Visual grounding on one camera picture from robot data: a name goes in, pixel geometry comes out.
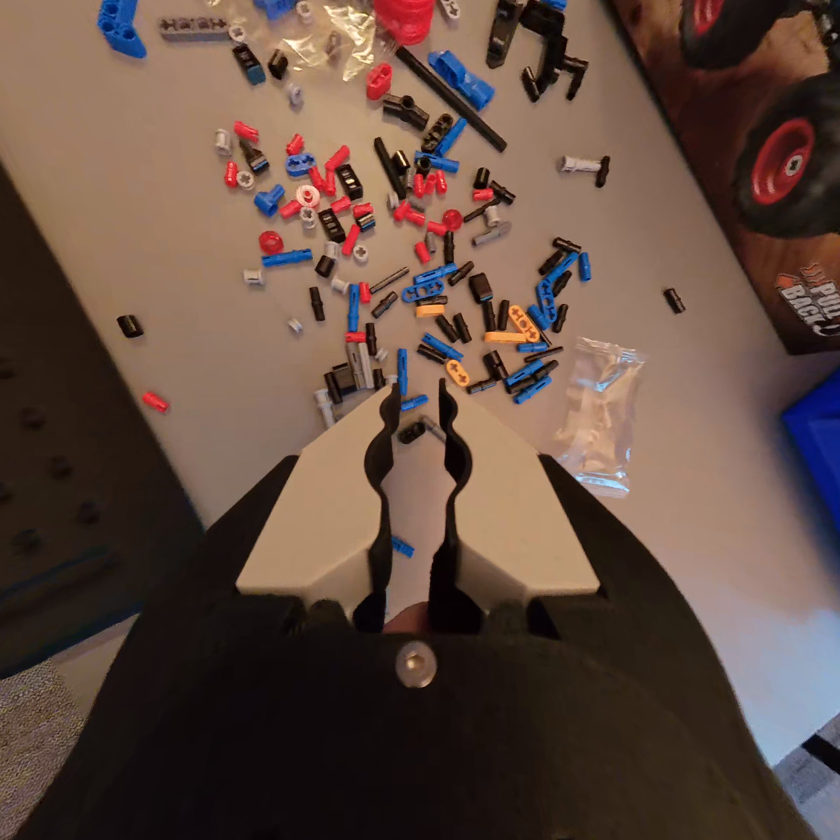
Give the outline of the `empty clear plastic bag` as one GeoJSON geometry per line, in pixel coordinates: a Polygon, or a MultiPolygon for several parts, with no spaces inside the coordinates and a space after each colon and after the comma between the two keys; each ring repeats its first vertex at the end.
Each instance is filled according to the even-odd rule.
{"type": "Polygon", "coordinates": [[[565,419],[553,437],[555,459],[594,495],[625,499],[637,393],[648,356],[580,337],[572,358],[565,419]]]}

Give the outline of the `black and grey pin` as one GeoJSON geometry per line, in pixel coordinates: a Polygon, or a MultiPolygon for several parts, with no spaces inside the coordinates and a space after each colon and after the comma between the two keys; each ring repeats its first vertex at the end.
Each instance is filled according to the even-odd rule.
{"type": "Polygon", "coordinates": [[[609,155],[598,160],[582,159],[573,156],[563,156],[558,162],[558,172],[561,174],[592,174],[596,188],[603,188],[610,172],[612,159],[609,155]]]}

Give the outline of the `large black angled connector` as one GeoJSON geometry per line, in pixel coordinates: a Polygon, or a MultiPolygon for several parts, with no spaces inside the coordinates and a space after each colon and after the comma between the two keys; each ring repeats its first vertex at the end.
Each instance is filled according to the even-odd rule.
{"type": "Polygon", "coordinates": [[[521,74],[528,99],[536,103],[560,78],[570,76],[566,98],[572,101],[579,89],[589,63],[568,53],[568,39],[564,35],[566,1],[528,1],[519,18],[520,26],[542,38],[539,69],[526,66],[521,74]]]}

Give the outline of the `red toy wheel hub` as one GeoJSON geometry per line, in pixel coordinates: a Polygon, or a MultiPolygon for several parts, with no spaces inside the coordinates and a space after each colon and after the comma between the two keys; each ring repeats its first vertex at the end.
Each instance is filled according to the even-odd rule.
{"type": "Polygon", "coordinates": [[[435,1],[373,1],[374,15],[399,46],[417,46],[431,28],[435,1]]]}

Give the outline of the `black dimpled mat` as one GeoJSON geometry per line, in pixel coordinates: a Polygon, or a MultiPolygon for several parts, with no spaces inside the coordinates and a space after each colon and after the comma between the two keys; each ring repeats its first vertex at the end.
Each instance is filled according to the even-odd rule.
{"type": "Polygon", "coordinates": [[[138,613],[203,527],[5,169],[1,677],[138,613]]]}

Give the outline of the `blue storage bin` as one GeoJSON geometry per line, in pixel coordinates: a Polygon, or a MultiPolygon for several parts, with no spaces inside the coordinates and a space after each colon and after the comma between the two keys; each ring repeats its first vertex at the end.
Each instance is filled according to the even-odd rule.
{"type": "Polygon", "coordinates": [[[785,409],[781,421],[839,532],[839,370],[785,409]]]}

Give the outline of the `blue wedge toy piece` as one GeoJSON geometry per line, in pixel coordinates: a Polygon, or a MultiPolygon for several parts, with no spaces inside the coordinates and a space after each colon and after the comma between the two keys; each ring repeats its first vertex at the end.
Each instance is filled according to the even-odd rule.
{"type": "Polygon", "coordinates": [[[469,71],[449,49],[427,54],[428,65],[451,88],[457,91],[477,111],[483,110],[495,97],[496,89],[469,71]]]}

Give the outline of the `pile of small coloured pins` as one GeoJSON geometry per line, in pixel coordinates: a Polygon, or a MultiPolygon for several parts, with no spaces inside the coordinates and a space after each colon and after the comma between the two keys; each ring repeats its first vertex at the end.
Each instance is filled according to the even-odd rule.
{"type": "MultiPolygon", "coordinates": [[[[396,346],[407,345],[408,339],[419,332],[419,328],[409,327],[408,323],[423,323],[429,329],[434,320],[432,315],[409,316],[408,311],[414,310],[415,302],[397,303],[396,299],[401,289],[417,282],[414,276],[419,276],[423,282],[426,281],[426,273],[435,275],[441,270],[445,245],[442,236],[429,232],[426,224],[414,226],[414,222],[427,211],[421,198],[408,197],[407,219],[392,219],[392,214],[402,202],[393,196],[391,208],[385,209],[385,177],[373,175],[372,161],[372,154],[368,154],[363,174],[367,178],[369,194],[366,199],[359,200],[359,204],[366,208],[369,201],[374,201],[374,209],[380,211],[378,219],[381,225],[372,225],[368,233],[360,233],[359,239],[353,239],[352,232],[348,230],[348,240],[355,248],[366,250],[372,246],[374,251],[372,259],[356,259],[355,268],[350,267],[351,257],[340,256],[342,245],[330,242],[326,234],[316,234],[299,220],[282,222],[283,210],[276,216],[276,222],[262,220],[259,224],[233,224],[230,220],[234,213],[225,212],[222,221],[213,223],[213,231],[208,238],[213,241],[219,255],[227,260],[231,260],[233,255],[244,254],[245,228],[250,234],[257,227],[273,229],[279,225],[286,229],[290,240],[287,248],[282,249],[283,253],[298,245],[299,251],[323,245],[324,265],[329,266],[332,257],[339,262],[338,271],[330,270],[331,280],[361,283],[371,290],[373,302],[360,305],[364,310],[363,320],[373,322],[375,318],[371,312],[383,301],[391,312],[397,311],[397,315],[386,317],[388,323],[381,331],[381,339],[385,338],[391,348],[388,364],[391,380],[395,381],[396,346]],[[418,256],[408,255],[409,246],[423,242],[424,236],[432,241],[434,248],[440,247],[438,255],[431,255],[431,264],[424,264],[418,256]]],[[[501,203],[502,219],[497,227],[483,223],[484,230],[478,230],[472,222],[468,222],[465,234],[455,234],[456,244],[460,247],[457,265],[437,282],[444,285],[447,277],[455,277],[465,287],[468,275],[478,275],[484,270],[501,291],[499,298],[514,297],[513,303],[516,304],[521,302],[521,297],[526,297],[533,310],[537,311],[540,308],[539,293],[531,288],[546,276],[551,278],[553,289],[564,287],[567,276],[573,270],[570,266],[571,253],[585,253],[597,238],[604,238],[603,233],[598,233],[605,219],[603,200],[595,198],[589,187],[569,185],[572,181],[591,181],[593,177],[566,173],[531,177],[527,172],[521,178],[528,182],[528,189],[519,210],[512,213],[506,204],[501,203]]],[[[327,279],[308,267],[308,262],[302,268],[262,266],[257,272],[246,272],[246,276],[248,291],[239,296],[244,301],[251,298],[263,300],[263,303],[255,304],[259,310],[255,322],[268,321],[268,306],[272,306],[273,328],[280,326],[281,319],[294,319],[302,314],[304,286],[317,286],[320,291],[326,291],[328,284],[327,279]]],[[[265,403],[272,402],[272,408],[270,413],[259,418],[257,426],[262,428],[269,420],[278,422],[277,437],[273,438],[272,446],[280,454],[286,452],[286,446],[303,441],[302,387],[310,384],[316,366],[330,360],[338,348],[338,310],[342,310],[342,315],[346,314],[347,298],[351,298],[353,293],[350,291],[345,297],[340,297],[335,290],[330,295],[333,302],[329,304],[329,309],[334,318],[326,326],[317,326],[315,317],[311,315],[306,317],[306,321],[311,323],[312,329],[302,337],[291,332],[288,339],[279,339],[272,334],[274,357],[271,370],[273,375],[278,375],[278,384],[272,385],[271,398],[263,398],[265,403]]]]}

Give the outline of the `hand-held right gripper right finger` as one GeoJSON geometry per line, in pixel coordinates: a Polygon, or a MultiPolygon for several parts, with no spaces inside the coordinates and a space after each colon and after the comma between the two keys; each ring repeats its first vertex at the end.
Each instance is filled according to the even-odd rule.
{"type": "Polygon", "coordinates": [[[430,627],[474,634],[499,607],[527,613],[536,600],[599,592],[540,453],[445,380],[437,394],[454,485],[430,572],[430,627]]]}

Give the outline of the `monster truck toy set box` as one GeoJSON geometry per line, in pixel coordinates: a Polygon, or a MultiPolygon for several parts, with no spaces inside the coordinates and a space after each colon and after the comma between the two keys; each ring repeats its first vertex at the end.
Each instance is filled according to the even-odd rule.
{"type": "Polygon", "coordinates": [[[609,5],[784,347],[837,351],[839,2],[609,5]]]}

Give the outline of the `small black angled connector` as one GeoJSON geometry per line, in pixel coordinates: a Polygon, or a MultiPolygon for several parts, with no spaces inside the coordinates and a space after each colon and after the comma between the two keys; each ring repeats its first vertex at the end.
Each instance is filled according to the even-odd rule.
{"type": "Polygon", "coordinates": [[[517,1],[497,1],[486,52],[488,68],[496,69],[504,64],[522,9],[523,6],[517,1]]]}

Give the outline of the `grey desk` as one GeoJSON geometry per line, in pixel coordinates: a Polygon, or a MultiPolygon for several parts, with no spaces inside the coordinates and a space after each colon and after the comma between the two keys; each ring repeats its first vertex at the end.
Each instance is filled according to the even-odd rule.
{"type": "MultiPolygon", "coordinates": [[[[139,2],[135,24],[148,55],[110,49],[99,2],[2,2],[2,158],[41,232],[117,363],[136,403],[155,392],[170,405],[140,406],[198,516],[208,525],[287,453],[323,429],[312,395],[338,348],[302,387],[303,441],[280,454],[271,412],[272,334],[309,333],[302,314],[255,322],[243,271],[257,267],[257,237],[231,260],[212,225],[262,217],[251,195],[224,185],[214,132],[235,120],[257,128],[280,182],[285,147],[300,132],[320,165],[341,145],[364,184],[373,152],[411,153],[412,132],[384,119],[364,77],[299,74],[302,110],[272,79],[248,84],[224,45],[174,45],[158,18],[203,12],[201,2],[139,2]],[[127,339],[117,317],[136,316],[127,339]]],[[[446,207],[469,205],[486,166],[517,198],[522,177],[561,176],[563,156],[612,159],[604,221],[590,245],[593,277],[573,278],[560,341],[577,336],[647,354],[636,403],[630,492],[605,504],[643,540],[706,628],[753,736],[775,764],[838,711],[838,557],[778,424],[779,414],[838,365],[834,354],[795,358],[778,341],[681,154],[648,96],[613,22],[598,2],[571,2],[571,53],[590,62],[583,87],[564,84],[532,105],[519,71],[539,53],[520,33],[499,73],[483,68],[493,3],[463,2],[449,28],[435,15],[430,49],[451,49],[496,87],[485,118],[507,140],[495,152],[473,130],[455,144],[460,173],[446,207]],[[686,305],[668,307],[675,288],[686,305]]]]}

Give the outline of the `long black toy axle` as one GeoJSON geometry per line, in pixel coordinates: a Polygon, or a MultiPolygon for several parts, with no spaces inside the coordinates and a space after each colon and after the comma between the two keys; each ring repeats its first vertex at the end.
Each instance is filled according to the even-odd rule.
{"type": "Polygon", "coordinates": [[[482,137],[488,144],[497,152],[503,153],[507,147],[508,142],[499,135],[497,131],[491,128],[489,124],[481,118],[478,111],[474,110],[467,100],[463,99],[455,91],[451,90],[447,85],[440,80],[430,69],[426,68],[423,63],[415,57],[408,49],[403,46],[397,47],[395,57],[407,68],[416,79],[418,79],[427,89],[437,95],[443,102],[450,106],[460,118],[464,119],[470,127],[472,127],[479,136],[482,137]]]}

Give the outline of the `small black toy piece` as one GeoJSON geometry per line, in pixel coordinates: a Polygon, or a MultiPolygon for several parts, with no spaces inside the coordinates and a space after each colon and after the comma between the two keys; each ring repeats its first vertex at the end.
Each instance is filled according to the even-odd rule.
{"type": "Polygon", "coordinates": [[[256,87],[266,82],[266,72],[253,50],[246,43],[236,43],[232,54],[248,83],[256,87]]]}

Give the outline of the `dark grey holed beam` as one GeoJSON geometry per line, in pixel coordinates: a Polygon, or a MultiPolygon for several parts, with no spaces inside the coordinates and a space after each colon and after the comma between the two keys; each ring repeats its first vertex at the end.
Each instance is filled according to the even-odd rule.
{"type": "Polygon", "coordinates": [[[228,21],[223,17],[160,17],[158,31],[170,43],[227,43],[228,21]]]}

